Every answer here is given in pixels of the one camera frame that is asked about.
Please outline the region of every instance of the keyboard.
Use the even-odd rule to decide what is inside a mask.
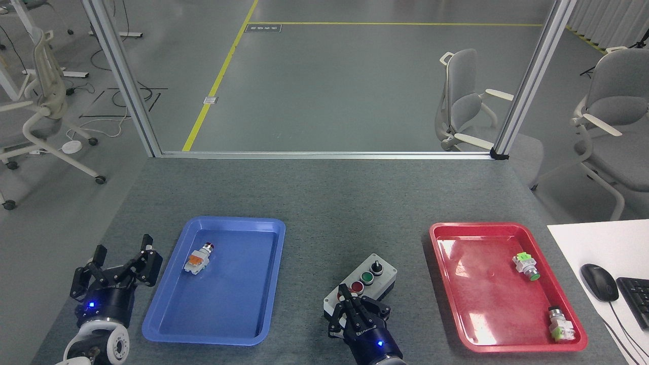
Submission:
[[[649,280],[619,277],[617,286],[640,328],[647,330],[649,328]]]

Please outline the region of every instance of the robotic arm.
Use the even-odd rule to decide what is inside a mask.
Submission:
[[[353,296],[344,283],[338,292],[340,303],[329,319],[329,337],[344,339],[358,365],[406,365],[387,330],[390,307],[367,296]],[[343,315],[347,317],[344,328]]]
[[[81,303],[75,309],[79,333],[57,365],[122,365],[129,355],[127,328],[136,285],[138,281],[156,284],[162,256],[153,249],[148,234],[142,238],[140,252],[122,266],[102,269],[107,252],[98,245],[93,258],[75,270],[70,296]]]

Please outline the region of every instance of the gray carpet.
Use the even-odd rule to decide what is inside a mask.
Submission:
[[[399,270],[384,302],[393,309],[388,327],[411,365],[625,363],[537,210],[506,161],[149,159],[104,237],[106,267],[132,257],[143,233],[153,236],[166,263],[185,222],[200,215],[278,218],[286,240],[270,333],[261,344],[149,342],[140,325],[154,288],[142,286],[127,364],[352,364],[343,341],[326,335],[322,299],[372,252]],[[542,355],[466,349],[428,237],[441,221],[530,228],[585,327],[588,348]],[[60,360],[77,332],[74,306],[70,299],[33,364]]]

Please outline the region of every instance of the computer mouse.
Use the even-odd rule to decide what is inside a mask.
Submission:
[[[601,301],[614,301],[620,297],[615,279],[608,271],[595,264],[586,264],[580,271],[595,298]]]

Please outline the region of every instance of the blue tray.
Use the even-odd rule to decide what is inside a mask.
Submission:
[[[268,335],[284,222],[265,218],[196,217],[182,230],[142,323],[159,342],[253,346]],[[210,263],[197,275],[183,267],[205,242]]]

